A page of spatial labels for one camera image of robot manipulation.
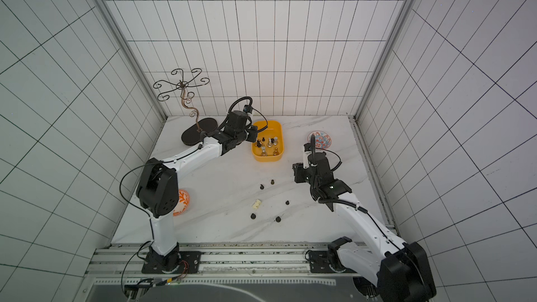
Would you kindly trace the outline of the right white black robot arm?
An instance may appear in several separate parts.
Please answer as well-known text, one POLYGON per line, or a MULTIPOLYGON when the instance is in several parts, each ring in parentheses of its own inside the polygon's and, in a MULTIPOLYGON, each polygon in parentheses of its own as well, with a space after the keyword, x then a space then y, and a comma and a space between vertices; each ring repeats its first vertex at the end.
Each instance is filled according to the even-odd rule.
POLYGON ((370 282, 383 301, 430 301, 437 295, 425 249, 407 243, 363 207, 325 152, 308 148, 292 167, 295 183, 306 183, 313 200, 342 218, 367 245, 363 250, 347 236, 329 244, 331 270, 354 271, 370 282))

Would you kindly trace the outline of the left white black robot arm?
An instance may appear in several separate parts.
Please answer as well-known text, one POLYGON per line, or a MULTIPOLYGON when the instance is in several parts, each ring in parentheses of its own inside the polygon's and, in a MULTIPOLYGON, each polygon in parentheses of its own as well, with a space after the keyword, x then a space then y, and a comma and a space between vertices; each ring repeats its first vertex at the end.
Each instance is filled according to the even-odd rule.
POLYGON ((186 269, 188 261, 181 258, 173 232, 173 211, 179 203, 178 182, 242 142, 254 143, 260 130, 253 125, 252 112, 252 106, 231 110, 224 122, 205 135, 198 146, 167 161, 152 158, 143 166, 136 196, 150 217, 152 232, 144 273, 176 273, 186 269))

